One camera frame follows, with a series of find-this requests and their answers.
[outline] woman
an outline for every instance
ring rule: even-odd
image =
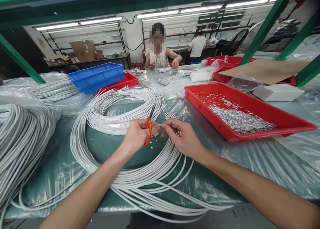
[[[173,59],[172,69],[179,67],[182,57],[169,48],[162,48],[165,38],[164,27],[161,23],[155,23],[151,29],[151,51],[146,55],[146,69],[169,67],[168,57]]]
[[[188,51],[191,51],[191,54],[186,64],[189,64],[190,62],[200,61],[201,53],[204,50],[206,44],[206,37],[202,36],[202,30],[198,30],[195,34],[195,38],[192,40],[188,47]]]
[[[86,228],[117,174],[145,143],[149,133],[148,129],[144,129],[146,121],[130,122],[120,147],[54,209],[39,229]],[[160,125],[156,122],[152,122],[152,125],[154,135],[160,130]],[[320,228],[318,207],[269,179],[206,149],[189,123],[171,118],[163,122],[161,127],[162,137],[167,133],[179,151],[230,184],[278,228]]]

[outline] red plastic crate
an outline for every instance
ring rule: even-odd
[[[226,56],[225,55],[221,55],[221,56],[215,56],[215,57],[209,57],[206,58],[208,60],[207,65],[211,65],[215,60],[218,60],[219,63],[219,68],[223,67],[223,66],[233,66],[233,67],[237,67],[239,66],[240,62],[242,61],[243,57],[238,57],[238,56],[227,56],[226,61],[225,61]]]
[[[184,88],[185,95],[191,103],[204,115],[204,117],[214,126],[214,128],[228,142],[256,140],[269,137],[287,137],[298,132],[306,132],[316,130],[317,127],[301,118],[280,110],[272,105],[267,104],[257,98],[238,91],[230,86],[222,83],[211,83],[202,85],[191,85]],[[242,108],[238,110],[242,112],[250,111],[261,117],[267,122],[277,126],[276,129],[264,132],[254,132],[239,134],[228,126],[217,114],[215,114],[208,106],[209,99],[215,102],[220,102],[219,107],[228,109],[221,100],[221,96],[212,96],[211,93],[219,93],[224,99],[240,105]],[[203,102],[197,96],[205,96],[208,101]]]
[[[99,93],[99,91],[101,91],[100,94],[103,94],[108,90],[112,90],[112,89],[120,90],[125,86],[132,87],[138,84],[138,78],[135,77],[134,75],[130,73],[125,73],[124,77],[125,78],[123,80],[120,80],[110,86],[104,87],[101,90],[97,90],[96,92]]]
[[[233,77],[219,74],[219,72],[226,71],[226,70],[232,69],[234,67],[235,66],[223,66],[223,67],[219,68],[216,72],[213,73],[212,80],[223,82],[223,83],[228,83],[229,80],[231,80]],[[295,79],[294,76],[292,76],[292,77],[289,77],[289,78],[287,78],[287,79],[285,79],[283,81],[278,82],[277,84],[289,84],[289,85],[295,86],[296,85],[296,79]]]

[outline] orange scissors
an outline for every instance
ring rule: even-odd
[[[149,128],[149,134],[148,134],[148,138],[147,138],[146,142],[144,143],[144,146],[148,145],[148,143],[149,143],[149,141],[150,141],[150,138],[151,138],[151,135],[152,135],[151,118],[152,118],[152,115],[153,115],[153,112],[154,112],[155,107],[156,107],[156,104],[153,105],[153,107],[152,107],[152,109],[151,109],[151,112],[150,112],[150,116],[148,116],[148,118],[147,118],[147,122],[146,122],[145,129],[148,129],[148,128]]]

